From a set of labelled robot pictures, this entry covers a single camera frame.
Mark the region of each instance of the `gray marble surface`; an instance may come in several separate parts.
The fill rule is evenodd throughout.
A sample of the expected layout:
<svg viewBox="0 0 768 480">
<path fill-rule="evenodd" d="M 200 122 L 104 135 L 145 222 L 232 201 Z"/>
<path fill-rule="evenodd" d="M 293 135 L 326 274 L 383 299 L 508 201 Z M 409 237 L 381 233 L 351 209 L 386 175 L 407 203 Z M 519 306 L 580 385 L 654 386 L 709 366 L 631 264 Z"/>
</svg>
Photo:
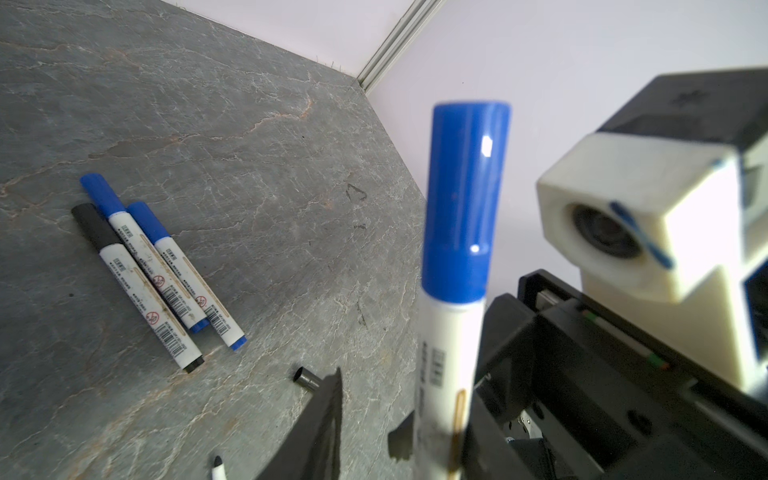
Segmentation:
<svg viewBox="0 0 768 480">
<path fill-rule="evenodd" d="M 344 381 L 343 476 L 408 478 L 423 199 L 354 79 L 158 0 L 0 2 L 0 477 L 254 478 Z M 69 210 L 147 201 L 249 342 L 180 371 Z"/>
</svg>

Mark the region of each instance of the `blue stain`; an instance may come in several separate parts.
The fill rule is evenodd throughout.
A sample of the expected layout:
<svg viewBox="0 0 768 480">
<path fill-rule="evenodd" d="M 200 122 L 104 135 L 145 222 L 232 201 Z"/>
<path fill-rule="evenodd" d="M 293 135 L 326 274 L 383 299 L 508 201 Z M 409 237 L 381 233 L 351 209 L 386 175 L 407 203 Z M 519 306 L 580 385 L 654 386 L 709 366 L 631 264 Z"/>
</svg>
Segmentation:
<svg viewBox="0 0 768 480">
<path fill-rule="evenodd" d="M 659 248 L 653 241 L 651 241 L 650 238 L 648 238 L 648 235 L 646 235 L 645 232 L 640 229 L 640 227 L 637 225 L 637 222 L 634 220 L 634 217 L 632 217 L 632 214 L 629 213 L 629 210 L 627 210 L 624 205 L 614 200 L 610 202 L 608 206 L 611 207 L 611 210 L 619 218 L 621 218 L 621 221 L 627 224 L 627 226 L 630 227 L 638 237 L 640 237 L 642 244 L 645 245 L 650 254 L 654 256 L 656 261 L 660 263 L 661 266 L 667 270 L 672 270 L 674 268 L 674 260 L 672 260 L 672 257 L 664 253 L 661 248 Z"/>
</svg>

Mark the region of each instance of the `white marker barrel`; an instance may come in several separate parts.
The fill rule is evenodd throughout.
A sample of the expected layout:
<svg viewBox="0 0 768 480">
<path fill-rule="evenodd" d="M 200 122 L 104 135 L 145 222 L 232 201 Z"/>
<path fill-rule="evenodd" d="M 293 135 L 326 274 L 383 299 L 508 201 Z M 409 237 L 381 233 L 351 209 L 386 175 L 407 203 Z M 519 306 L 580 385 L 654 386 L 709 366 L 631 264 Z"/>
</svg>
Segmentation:
<svg viewBox="0 0 768 480">
<path fill-rule="evenodd" d="M 104 177 L 100 174 L 87 174 L 81 177 L 80 183 L 141 265 L 141 269 L 160 291 L 168 306 L 190 332 L 197 333 L 208 326 L 209 322 L 203 309 L 197 305 L 176 274 L 163 261 L 136 220 L 125 211 L 122 202 Z"/>
<path fill-rule="evenodd" d="M 418 480 L 461 475 L 509 116 L 495 102 L 434 110 L 416 327 Z"/>
<path fill-rule="evenodd" d="M 78 205 L 72 209 L 72 215 L 179 367 L 190 373 L 202 365 L 200 350 L 96 207 L 93 204 Z"/>
<path fill-rule="evenodd" d="M 203 308 L 210 324 L 214 326 L 216 333 L 219 334 L 224 343 L 232 350 L 239 349 L 247 341 L 243 330 L 214 295 L 213 290 L 205 283 L 203 277 L 181 251 L 176 240 L 171 238 L 149 206 L 144 202 L 136 202 L 128 205 L 127 211 L 147 234 L 150 242 L 154 244 L 165 262 L 179 277 L 187 291 Z"/>
</svg>

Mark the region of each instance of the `white panel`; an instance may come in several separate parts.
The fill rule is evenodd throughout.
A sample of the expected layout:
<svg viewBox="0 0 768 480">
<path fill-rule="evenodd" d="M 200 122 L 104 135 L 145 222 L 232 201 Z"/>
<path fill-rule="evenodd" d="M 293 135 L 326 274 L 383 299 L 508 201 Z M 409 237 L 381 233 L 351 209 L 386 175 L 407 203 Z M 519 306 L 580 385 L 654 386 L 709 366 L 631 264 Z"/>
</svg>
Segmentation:
<svg viewBox="0 0 768 480">
<path fill-rule="evenodd" d="M 168 3 L 357 76 L 412 0 L 180 0 Z"/>
<path fill-rule="evenodd" d="M 768 64 L 765 0 L 451 0 L 369 100 L 425 192 L 432 106 L 512 104 L 489 297 L 578 271 L 541 232 L 536 180 L 654 76 Z"/>
</svg>

